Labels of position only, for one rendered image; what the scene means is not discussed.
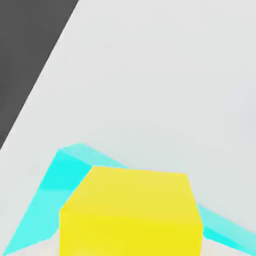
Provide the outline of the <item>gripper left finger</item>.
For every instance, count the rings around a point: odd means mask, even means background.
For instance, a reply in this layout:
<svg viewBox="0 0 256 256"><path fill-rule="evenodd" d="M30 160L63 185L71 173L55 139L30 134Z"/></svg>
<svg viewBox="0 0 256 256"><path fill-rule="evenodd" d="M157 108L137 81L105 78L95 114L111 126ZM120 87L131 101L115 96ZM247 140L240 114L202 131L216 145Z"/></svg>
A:
<svg viewBox="0 0 256 256"><path fill-rule="evenodd" d="M40 228L17 231L3 256L58 256L59 229Z"/></svg>

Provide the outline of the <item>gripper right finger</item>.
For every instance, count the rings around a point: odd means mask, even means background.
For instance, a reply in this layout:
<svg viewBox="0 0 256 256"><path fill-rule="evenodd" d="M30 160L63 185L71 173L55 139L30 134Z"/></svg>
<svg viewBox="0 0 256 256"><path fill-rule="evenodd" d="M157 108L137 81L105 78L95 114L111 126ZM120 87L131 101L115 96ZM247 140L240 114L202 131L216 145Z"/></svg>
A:
<svg viewBox="0 0 256 256"><path fill-rule="evenodd" d="M204 232L200 256L249 256L247 237Z"/></svg>

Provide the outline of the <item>small yellow cube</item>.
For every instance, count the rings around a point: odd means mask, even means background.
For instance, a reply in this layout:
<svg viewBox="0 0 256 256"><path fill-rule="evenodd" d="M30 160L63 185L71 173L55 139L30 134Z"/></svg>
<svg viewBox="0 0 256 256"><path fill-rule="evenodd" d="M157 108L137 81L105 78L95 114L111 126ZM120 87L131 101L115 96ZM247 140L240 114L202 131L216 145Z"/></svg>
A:
<svg viewBox="0 0 256 256"><path fill-rule="evenodd" d="M59 213L59 256L200 256L184 173L93 167Z"/></svg>

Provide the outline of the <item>large cyan box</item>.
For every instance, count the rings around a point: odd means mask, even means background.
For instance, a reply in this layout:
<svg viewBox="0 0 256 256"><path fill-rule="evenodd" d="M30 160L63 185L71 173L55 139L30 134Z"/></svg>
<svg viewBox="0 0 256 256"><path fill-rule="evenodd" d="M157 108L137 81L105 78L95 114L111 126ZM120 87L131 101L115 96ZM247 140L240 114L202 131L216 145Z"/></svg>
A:
<svg viewBox="0 0 256 256"><path fill-rule="evenodd" d="M59 212L93 166L123 168L109 156L82 143L57 151L3 256L50 239L59 227ZM206 239L256 256L256 233L197 206Z"/></svg>

